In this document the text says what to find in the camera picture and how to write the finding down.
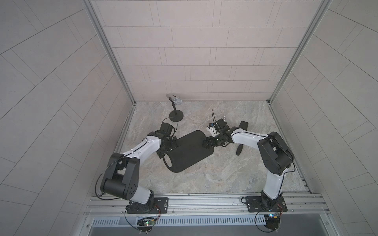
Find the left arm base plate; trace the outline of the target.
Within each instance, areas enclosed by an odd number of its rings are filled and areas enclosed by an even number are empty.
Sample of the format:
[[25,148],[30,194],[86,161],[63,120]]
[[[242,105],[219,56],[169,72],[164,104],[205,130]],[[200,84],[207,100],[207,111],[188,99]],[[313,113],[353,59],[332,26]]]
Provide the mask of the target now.
[[154,198],[154,201],[149,201],[147,204],[141,204],[130,201],[127,206],[127,214],[166,214],[168,208],[169,198]]

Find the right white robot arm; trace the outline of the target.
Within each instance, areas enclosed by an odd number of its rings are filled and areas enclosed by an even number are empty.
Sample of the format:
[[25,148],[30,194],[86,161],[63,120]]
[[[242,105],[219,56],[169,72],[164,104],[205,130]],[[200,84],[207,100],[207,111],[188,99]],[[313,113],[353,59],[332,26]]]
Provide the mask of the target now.
[[262,162],[267,169],[267,179],[261,192],[265,207],[273,207],[282,196],[284,175],[289,172],[294,161],[294,154],[277,132],[256,134],[241,128],[219,132],[216,136],[206,137],[204,148],[240,144],[259,150]]

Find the black knife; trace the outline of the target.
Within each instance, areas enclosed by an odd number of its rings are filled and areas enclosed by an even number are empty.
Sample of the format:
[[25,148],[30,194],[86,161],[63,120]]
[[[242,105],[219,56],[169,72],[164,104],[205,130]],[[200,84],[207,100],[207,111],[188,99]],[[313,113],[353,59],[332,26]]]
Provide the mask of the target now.
[[[246,131],[248,129],[248,125],[249,123],[248,122],[245,122],[245,121],[241,121],[240,124],[239,124],[239,128]],[[241,135],[242,133],[239,133],[237,135],[237,138],[236,138],[236,141],[237,143],[239,144],[237,150],[236,150],[236,155],[239,156],[243,150],[243,146],[246,142],[246,139],[244,136]]]

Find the black cutting board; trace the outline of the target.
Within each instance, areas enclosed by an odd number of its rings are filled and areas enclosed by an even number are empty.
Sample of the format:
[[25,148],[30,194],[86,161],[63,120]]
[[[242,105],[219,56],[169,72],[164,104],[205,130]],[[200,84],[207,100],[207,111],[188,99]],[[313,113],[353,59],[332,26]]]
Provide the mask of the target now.
[[205,134],[200,130],[196,130],[179,139],[174,137],[174,148],[166,152],[171,166],[168,166],[164,157],[163,161],[165,166],[171,172],[179,173],[212,155],[214,148],[204,147],[203,141],[205,139]]

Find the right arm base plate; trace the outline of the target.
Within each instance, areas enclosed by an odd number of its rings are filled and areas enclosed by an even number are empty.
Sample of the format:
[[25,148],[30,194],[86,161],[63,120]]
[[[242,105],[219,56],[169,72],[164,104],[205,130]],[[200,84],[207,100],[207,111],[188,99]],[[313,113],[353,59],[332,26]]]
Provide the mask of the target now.
[[287,212],[287,206],[282,196],[271,200],[268,197],[247,196],[242,197],[241,203],[245,204],[248,212]]

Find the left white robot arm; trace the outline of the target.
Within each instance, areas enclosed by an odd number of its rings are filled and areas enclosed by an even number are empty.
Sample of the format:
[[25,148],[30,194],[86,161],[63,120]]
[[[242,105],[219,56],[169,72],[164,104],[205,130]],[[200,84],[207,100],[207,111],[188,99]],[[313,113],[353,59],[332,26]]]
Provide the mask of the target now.
[[124,153],[114,153],[104,170],[100,184],[102,193],[138,203],[147,210],[154,207],[154,193],[139,186],[140,165],[153,153],[163,158],[177,147],[177,138],[162,132],[151,132],[140,144]]

